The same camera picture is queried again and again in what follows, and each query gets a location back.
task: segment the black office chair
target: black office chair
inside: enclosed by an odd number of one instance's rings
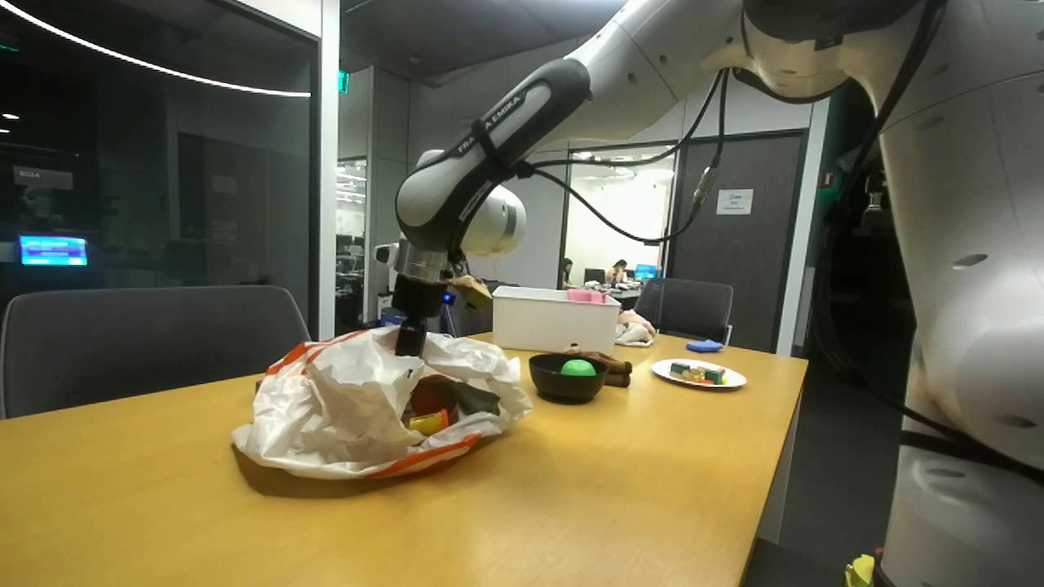
[[[731,302],[731,283],[659,278],[643,288],[633,310],[645,315],[659,333],[729,341]]]
[[[607,283],[607,271],[605,266],[583,266],[583,283]]]
[[[13,297],[0,417],[268,367],[306,323],[283,288],[116,288]]]

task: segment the cardboard box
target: cardboard box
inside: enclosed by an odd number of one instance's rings
[[[620,302],[605,293],[567,293],[541,288],[494,290],[494,341],[538,353],[611,353]]]

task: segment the plate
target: plate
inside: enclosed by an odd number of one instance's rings
[[[722,381],[707,381],[707,379],[686,379],[686,376],[677,376],[673,365],[686,365],[686,367],[722,367]],[[729,365],[717,365],[717,360],[698,360],[698,359],[662,359],[662,360],[654,360],[654,376],[655,379],[667,379],[667,381],[677,381],[677,385],[686,385],[686,388],[716,388],[716,390],[731,390],[731,388],[744,388],[746,379]]]

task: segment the glass wall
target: glass wall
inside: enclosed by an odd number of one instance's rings
[[[336,166],[336,333],[363,326],[363,273],[365,273],[365,157],[345,157]]]
[[[570,190],[626,230],[659,237],[673,213],[677,157],[645,166],[633,163],[662,151],[667,142],[575,153],[570,159],[596,157],[622,166],[570,163]],[[640,244],[616,234],[579,197],[567,203],[563,257],[570,260],[567,273],[560,273],[563,288],[607,283],[616,260],[626,263],[631,279],[645,279],[662,271],[662,244]]]
[[[206,0],[0,15],[0,302],[283,283],[313,315],[315,39]],[[31,266],[25,234],[81,237],[84,263]]]

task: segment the white plastic bag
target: white plastic bag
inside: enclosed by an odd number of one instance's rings
[[[394,335],[365,328],[288,353],[259,385],[253,425],[233,443],[295,477],[400,477],[471,452],[529,410],[519,359],[500,345],[427,333],[425,356],[394,356]],[[432,438],[406,425],[425,379],[451,379],[471,397]]]
[[[659,328],[636,310],[622,310],[616,318],[616,345],[654,345]]]

